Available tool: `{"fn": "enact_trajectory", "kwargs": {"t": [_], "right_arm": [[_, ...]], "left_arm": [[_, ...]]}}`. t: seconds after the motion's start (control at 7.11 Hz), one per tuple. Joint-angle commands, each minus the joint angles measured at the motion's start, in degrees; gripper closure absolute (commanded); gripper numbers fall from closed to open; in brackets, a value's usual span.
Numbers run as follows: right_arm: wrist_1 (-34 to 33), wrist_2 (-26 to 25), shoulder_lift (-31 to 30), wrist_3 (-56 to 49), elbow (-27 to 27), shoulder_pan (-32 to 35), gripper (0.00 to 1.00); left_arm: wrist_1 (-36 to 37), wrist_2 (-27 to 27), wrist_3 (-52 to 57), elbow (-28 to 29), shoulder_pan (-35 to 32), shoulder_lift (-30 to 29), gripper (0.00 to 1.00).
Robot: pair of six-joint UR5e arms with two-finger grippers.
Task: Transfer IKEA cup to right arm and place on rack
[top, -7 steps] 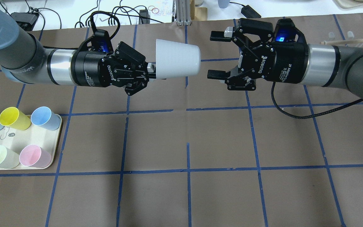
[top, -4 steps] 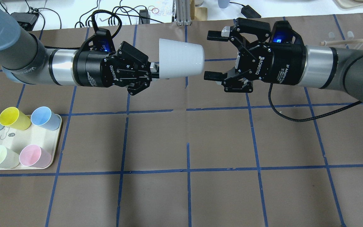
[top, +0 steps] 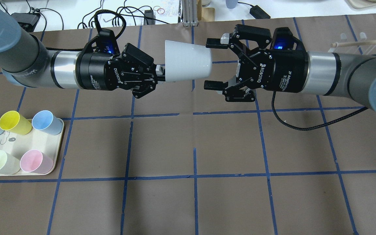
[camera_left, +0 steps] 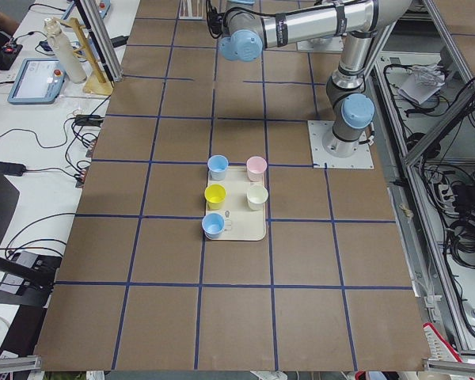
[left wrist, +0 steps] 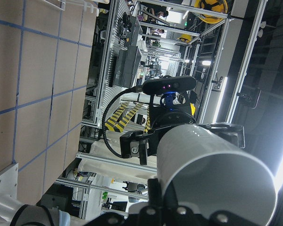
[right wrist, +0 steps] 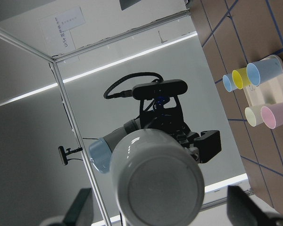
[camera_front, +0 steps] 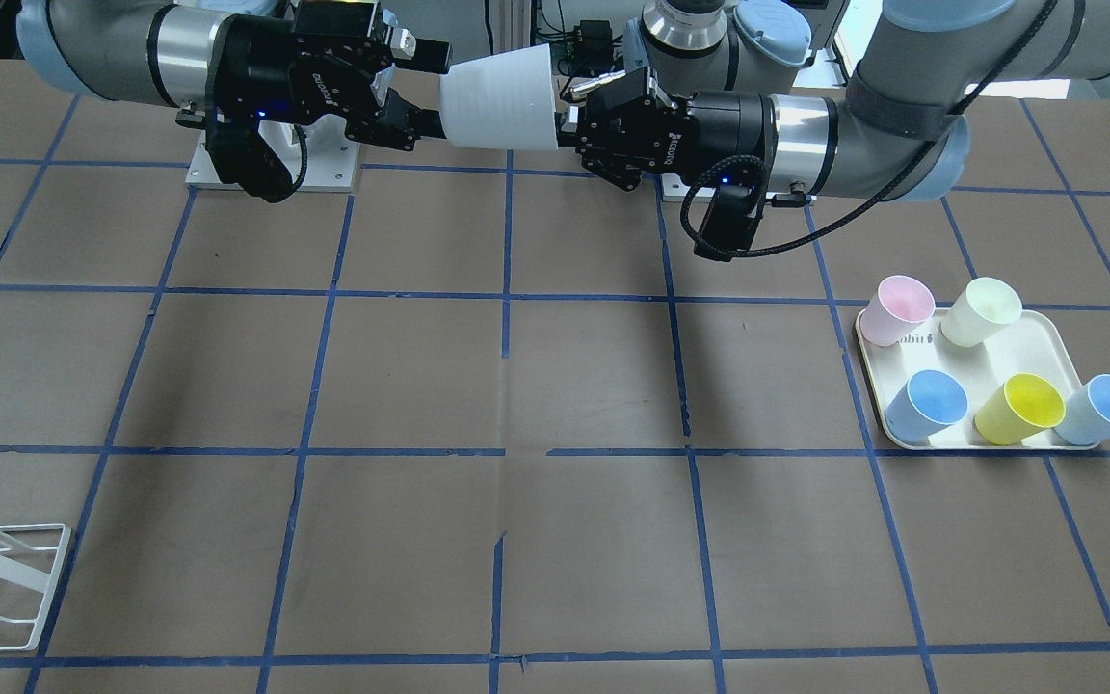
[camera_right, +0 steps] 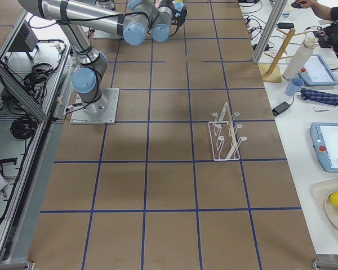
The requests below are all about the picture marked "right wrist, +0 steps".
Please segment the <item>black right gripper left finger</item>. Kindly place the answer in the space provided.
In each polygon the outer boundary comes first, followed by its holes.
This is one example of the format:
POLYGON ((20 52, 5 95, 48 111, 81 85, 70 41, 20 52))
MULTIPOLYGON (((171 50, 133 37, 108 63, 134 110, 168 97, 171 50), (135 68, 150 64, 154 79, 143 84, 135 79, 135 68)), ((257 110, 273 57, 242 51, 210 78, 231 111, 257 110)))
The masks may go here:
POLYGON ((65 226, 91 226, 93 217, 92 189, 82 188, 67 211, 62 223, 65 226))

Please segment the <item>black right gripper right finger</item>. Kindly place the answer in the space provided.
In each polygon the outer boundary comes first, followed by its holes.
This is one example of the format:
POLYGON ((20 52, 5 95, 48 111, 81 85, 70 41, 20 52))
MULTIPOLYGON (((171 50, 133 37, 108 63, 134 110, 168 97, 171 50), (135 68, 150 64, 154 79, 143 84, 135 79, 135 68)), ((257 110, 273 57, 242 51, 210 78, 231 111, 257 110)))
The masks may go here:
POLYGON ((273 226, 270 218, 239 186, 228 186, 227 216, 233 226, 273 226))

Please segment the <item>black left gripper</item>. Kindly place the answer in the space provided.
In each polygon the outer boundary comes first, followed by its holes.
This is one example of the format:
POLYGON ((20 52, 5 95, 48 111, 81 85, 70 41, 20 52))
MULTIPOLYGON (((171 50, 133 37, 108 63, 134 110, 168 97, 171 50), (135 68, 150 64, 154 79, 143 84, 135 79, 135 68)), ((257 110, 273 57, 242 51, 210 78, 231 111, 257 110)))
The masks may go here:
POLYGON ((207 163, 222 150, 220 131, 206 130, 200 134, 191 131, 184 122, 183 111, 177 96, 176 105, 165 108, 169 97, 157 97, 144 109, 144 100, 140 101, 140 125, 142 129, 158 129, 172 138, 181 146, 189 149, 191 156, 199 163, 207 163))

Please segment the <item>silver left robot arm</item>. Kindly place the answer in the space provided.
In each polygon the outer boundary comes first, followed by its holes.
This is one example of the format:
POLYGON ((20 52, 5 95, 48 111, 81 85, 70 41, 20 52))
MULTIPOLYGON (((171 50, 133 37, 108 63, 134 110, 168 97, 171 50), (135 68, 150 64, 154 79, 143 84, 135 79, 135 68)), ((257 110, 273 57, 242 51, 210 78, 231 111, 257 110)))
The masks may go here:
POLYGON ((179 103, 155 97, 140 117, 89 146, 97 171, 110 173, 116 201, 130 226, 186 226, 203 203, 199 164, 222 149, 220 132, 192 132, 179 103))

